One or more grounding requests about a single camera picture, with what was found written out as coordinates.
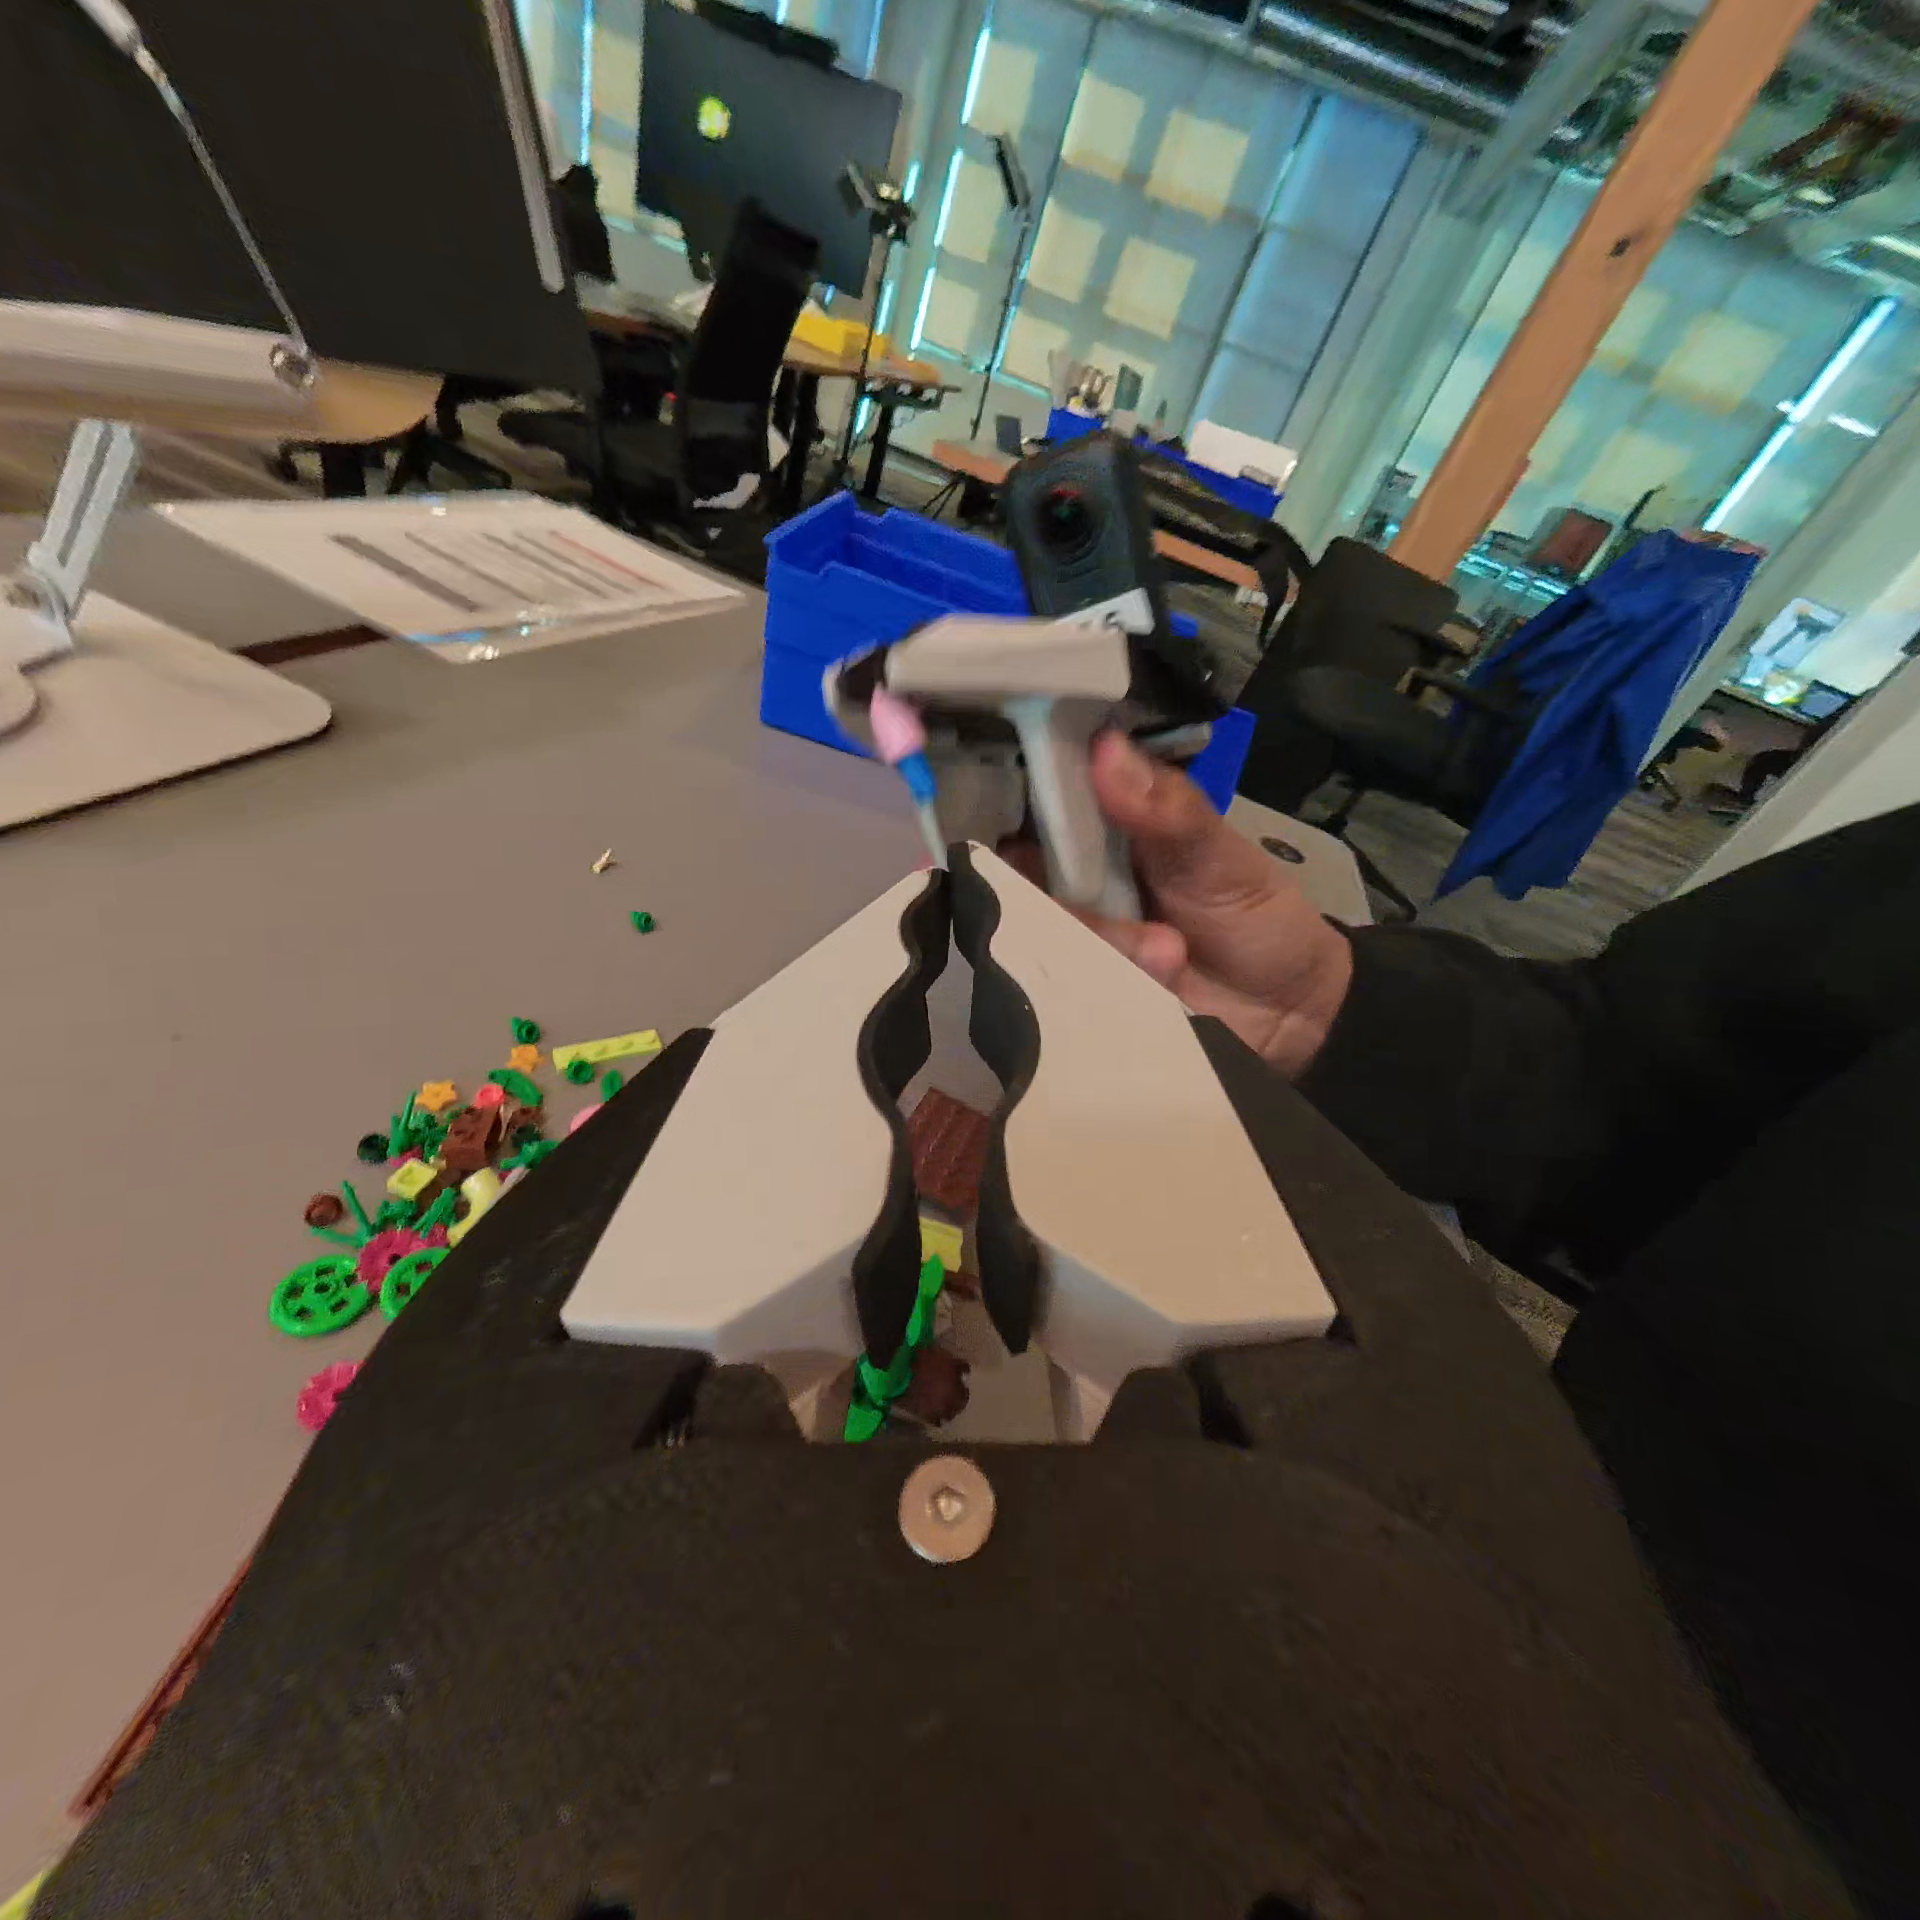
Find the blue plastic bin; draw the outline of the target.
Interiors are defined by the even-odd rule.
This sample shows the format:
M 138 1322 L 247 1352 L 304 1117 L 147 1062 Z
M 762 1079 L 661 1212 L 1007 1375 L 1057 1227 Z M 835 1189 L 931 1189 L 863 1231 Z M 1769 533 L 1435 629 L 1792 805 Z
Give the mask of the blue plastic bin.
M 759 720 L 842 751 L 851 750 L 823 702 L 831 660 L 893 645 L 949 614 L 1033 616 L 1009 546 L 911 511 L 865 511 L 849 491 L 768 535 L 762 589 Z M 1248 710 L 1223 702 L 1200 754 L 1168 754 L 1218 812 L 1235 796 L 1254 730 Z

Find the pile of toy bricks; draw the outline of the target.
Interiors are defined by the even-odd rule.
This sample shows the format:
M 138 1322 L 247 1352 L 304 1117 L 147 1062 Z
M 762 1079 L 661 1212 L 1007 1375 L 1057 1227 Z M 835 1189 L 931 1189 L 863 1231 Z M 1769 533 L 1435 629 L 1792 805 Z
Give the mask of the pile of toy bricks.
M 307 1259 L 277 1280 L 267 1306 L 281 1334 L 334 1338 L 373 1311 L 393 1322 L 502 1196 L 662 1052 L 654 1028 L 549 1046 L 525 1015 L 509 1035 L 502 1061 L 471 1086 L 426 1077 L 359 1139 L 355 1162 L 381 1178 L 375 1198 L 338 1181 L 304 1203 Z M 934 1191 L 919 1214 L 919 1298 L 897 1355 L 854 1364 L 849 1443 L 944 1429 L 969 1407 L 973 1364 L 954 1341 L 954 1308 L 976 1298 L 976 1283 L 953 1199 L 954 1189 Z

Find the black computer monitor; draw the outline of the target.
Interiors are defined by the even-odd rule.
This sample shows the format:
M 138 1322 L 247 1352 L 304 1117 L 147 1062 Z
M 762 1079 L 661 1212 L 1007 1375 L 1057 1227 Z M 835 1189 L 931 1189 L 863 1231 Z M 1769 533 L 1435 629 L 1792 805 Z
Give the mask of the black computer monitor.
M 589 395 L 511 5 L 2 5 L 2 292 Z

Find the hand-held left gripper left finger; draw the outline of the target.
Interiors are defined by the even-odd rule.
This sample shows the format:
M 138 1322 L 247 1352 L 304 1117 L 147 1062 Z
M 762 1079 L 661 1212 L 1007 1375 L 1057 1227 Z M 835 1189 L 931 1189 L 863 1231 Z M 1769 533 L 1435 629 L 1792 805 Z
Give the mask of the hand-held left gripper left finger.
M 713 1021 L 567 1296 L 569 1338 L 902 1346 L 921 1222 L 897 1099 L 949 950 L 949 874 L 911 874 Z

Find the black monitor with yellow logo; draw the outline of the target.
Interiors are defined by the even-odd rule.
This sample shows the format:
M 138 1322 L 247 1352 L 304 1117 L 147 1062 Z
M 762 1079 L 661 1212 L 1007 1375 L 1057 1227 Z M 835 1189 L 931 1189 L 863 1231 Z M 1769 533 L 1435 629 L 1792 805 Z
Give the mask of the black monitor with yellow logo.
M 745 206 L 814 245 L 811 277 L 861 296 L 874 230 L 865 187 L 893 173 L 904 98 L 800 47 L 753 12 L 640 12 L 632 199 L 715 268 Z

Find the black office chair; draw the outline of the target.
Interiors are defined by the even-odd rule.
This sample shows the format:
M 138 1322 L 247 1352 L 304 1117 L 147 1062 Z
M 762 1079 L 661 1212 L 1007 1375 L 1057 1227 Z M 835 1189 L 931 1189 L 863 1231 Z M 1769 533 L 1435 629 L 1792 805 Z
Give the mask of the black office chair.
M 737 511 L 775 470 L 776 381 L 815 262 L 815 238 L 736 206 L 674 400 L 677 522 Z
M 1306 567 L 1235 694 L 1254 730 L 1235 798 L 1305 816 L 1322 786 L 1318 830 L 1343 842 L 1367 796 L 1442 810 L 1458 788 L 1456 723 L 1424 694 L 1451 688 L 1458 595 L 1347 538 Z

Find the white monitor stand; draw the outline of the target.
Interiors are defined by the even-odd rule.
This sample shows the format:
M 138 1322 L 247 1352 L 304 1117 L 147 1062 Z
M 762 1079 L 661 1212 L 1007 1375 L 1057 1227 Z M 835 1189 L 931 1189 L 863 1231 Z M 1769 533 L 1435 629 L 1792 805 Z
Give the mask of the white monitor stand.
M 130 5 L 5 5 L 5 426 L 66 426 L 5 570 L 5 830 L 307 740 L 321 698 L 94 592 L 142 426 L 273 438 L 319 357 Z

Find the person's right hand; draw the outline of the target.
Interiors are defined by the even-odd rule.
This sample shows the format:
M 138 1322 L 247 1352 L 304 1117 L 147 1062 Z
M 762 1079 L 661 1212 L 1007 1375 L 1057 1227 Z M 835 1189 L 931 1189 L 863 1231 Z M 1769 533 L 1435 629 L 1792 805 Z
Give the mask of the person's right hand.
M 1184 773 L 1114 731 L 1094 739 L 1087 768 L 1139 908 L 1130 918 L 1078 918 L 1187 1013 L 1223 1021 L 1297 1080 L 1353 982 L 1350 942 Z

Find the paper sheet in clear holder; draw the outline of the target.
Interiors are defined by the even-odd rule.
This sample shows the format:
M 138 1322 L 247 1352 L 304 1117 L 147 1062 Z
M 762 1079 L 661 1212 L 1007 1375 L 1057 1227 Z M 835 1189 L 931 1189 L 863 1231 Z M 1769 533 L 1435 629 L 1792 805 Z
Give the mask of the paper sheet in clear holder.
M 745 596 L 579 507 L 521 491 L 160 503 L 176 535 L 446 664 L 709 616 Z

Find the blue cloth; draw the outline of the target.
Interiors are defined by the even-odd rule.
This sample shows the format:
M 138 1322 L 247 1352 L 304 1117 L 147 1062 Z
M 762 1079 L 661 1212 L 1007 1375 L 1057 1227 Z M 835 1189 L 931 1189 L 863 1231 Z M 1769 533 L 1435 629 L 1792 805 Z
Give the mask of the blue cloth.
M 1638 781 L 1674 694 L 1737 613 L 1761 551 L 1648 535 L 1498 640 L 1454 720 L 1497 720 L 1497 773 L 1432 894 L 1561 890 Z

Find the person's right forearm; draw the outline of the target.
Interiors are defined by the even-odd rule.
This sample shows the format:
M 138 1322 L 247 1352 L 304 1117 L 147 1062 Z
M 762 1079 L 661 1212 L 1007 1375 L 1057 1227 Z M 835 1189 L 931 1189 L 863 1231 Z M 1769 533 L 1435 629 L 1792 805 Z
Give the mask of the person's right forearm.
M 1598 1280 L 1769 1126 L 1915 1039 L 1917 810 L 1767 854 L 1575 963 L 1416 925 L 1347 950 L 1297 1091 L 1495 1258 Z

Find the long brown toy plate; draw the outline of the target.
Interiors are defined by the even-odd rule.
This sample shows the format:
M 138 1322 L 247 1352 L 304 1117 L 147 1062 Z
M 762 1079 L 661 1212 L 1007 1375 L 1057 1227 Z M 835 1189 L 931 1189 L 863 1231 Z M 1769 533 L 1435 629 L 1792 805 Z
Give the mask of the long brown toy plate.
M 160 1679 L 144 1696 L 131 1718 L 106 1746 L 98 1767 L 85 1778 L 78 1796 L 67 1804 L 66 1818 L 75 1824 L 90 1822 L 131 1776 L 142 1758 L 151 1750 L 161 1723 L 176 1712 L 190 1692 L 193 1677 L 201 1674 L 211 1644 L 223 1631 L 237 1594 L 241 1590 L 250 1563 L 239 1571 L 219 1590 L 197 1627 L 186 1634 L 181 1650 L 160 1674 Z

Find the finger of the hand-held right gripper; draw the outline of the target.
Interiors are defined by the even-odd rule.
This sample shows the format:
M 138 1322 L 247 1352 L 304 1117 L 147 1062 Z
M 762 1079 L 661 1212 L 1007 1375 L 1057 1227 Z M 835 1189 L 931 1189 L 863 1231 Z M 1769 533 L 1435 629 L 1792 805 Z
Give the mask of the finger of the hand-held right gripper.
M 856 754 L 880 754 L 873 730 L 873 700 L 889 692 L 891 645 L 863 647 L 841 656 L 823 671 L 823 707 L 838 736 Z
M 1091 786 L 1091 747 L 1137 718 L 1134 645 L 1110 616 L 939 616 L 880 656 L 880 712 L 931 740 L 1005 734 L 1047 891 L 1103 918 L 1137 916 L 1130 859 Z

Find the white device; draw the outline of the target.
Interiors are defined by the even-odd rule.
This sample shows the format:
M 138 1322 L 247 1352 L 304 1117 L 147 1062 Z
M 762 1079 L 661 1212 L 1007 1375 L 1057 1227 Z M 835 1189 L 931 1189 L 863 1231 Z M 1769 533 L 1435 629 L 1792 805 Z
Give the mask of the white device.
M 1322 918 L 1343 927 L 1376 924 L 1354 850 L 1343 838 L 1248 798 L 1234 798 L 1225 819 Z

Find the wooden-top desk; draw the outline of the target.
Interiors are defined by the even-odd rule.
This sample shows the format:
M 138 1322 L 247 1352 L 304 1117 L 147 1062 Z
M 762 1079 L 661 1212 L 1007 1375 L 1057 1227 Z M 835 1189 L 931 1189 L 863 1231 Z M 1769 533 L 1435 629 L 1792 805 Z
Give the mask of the wooden-top desk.
M 432 416 L 439 395 L 440 375 L 319 359 L 294 413 L 273 435 L 306 445 L 395 442 Z
M 861 406 L 867 406 L 873 411 L 867 464 L 854 485 L 854 494 L 865 503 L 880 501 L 880 477 L 891 453 L 897 416 L 934 413 L 946 398 L 959 394 L 954 380 L 942 378 L 931 364 L 919 359 L 893 352 L 878 359 L 846 357 L 805 342 L 789 346 L 775 381 L 771 411 L 771 426 L 786 442 L 783 460 L 775 470 L 775 506 L 781 517 L 795 517 L 806 506 L 809 464 L 824 432 L 821 386 L 827 380 L 848 383 L 848 413 L 824 491 L 846 485 L 856 443 L 856 416 Z

